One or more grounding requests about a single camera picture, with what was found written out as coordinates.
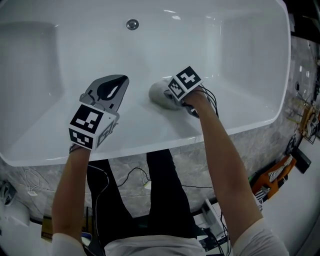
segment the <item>white container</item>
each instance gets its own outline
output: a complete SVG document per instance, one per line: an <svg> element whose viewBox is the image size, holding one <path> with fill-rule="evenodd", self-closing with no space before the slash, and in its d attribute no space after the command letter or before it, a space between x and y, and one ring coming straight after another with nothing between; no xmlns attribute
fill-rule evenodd
<svg viewBox="0 0 320 256"><path fill-rule="evenodd" d="M228 134L271 124L290 45L281 0L9 0L0 9L0 155L12 166L65 163L68 111L114 74L130 84L119 125L91 160L201 142L199 120L148 98L152 84L187 66L215 94Z"/></svg>

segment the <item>forearm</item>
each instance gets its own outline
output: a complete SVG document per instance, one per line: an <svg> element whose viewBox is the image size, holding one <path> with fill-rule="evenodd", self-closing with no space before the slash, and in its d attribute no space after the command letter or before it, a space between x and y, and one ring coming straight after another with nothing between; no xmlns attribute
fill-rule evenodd
<svg viewBox="0 0 320 256"><path fill-rule="evenodd" d="M63 233L81 242L86 174L90 150L80 148L69 155L53 200L53 233Z"/></svg>
<svg viewBox="0 0 320 256"><path fill-rule="evenodd" d="M244 164L207 100L193 104L202 127L208 170L232 243L262 218Z"/></svg>

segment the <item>bathtub drain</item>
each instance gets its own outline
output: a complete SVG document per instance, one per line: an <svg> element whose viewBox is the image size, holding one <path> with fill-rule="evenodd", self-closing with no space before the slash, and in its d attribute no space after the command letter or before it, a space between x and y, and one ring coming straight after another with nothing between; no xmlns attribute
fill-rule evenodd
<svg viewBox="0 0 320 256"><path fill-rule="evenodd" d="M128 30L136 30L137 28L139 28L139 22L136 19L130 19L126 23L126 27L128 28Z"/></svg>

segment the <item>black pants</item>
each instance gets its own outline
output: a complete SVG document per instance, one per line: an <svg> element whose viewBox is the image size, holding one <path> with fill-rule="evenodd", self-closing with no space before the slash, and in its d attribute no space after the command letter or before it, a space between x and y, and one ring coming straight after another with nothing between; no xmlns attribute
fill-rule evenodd
<svg viewBox="0 0 320 256"><path fill-rule="evenodd" d="M181 186L176 167L168 149L146 154L151 189L148 235L196 238L195 221L188 198ZM141 233L122 202L108 160L90 162L87 181L91 191L93 216L102 247Z"/></svg>

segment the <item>sponge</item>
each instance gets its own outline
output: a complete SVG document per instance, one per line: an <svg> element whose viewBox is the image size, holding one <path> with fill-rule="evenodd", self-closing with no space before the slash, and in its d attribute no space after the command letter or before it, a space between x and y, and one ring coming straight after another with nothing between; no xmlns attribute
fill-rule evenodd
<svg viewBox="0 0 320 256"><path fill-rule="evenodd" d="M161 80L154 83L149 90L150 100L167 110L181 110L183 106L175 99L168 88L169 80Z"/></svg>

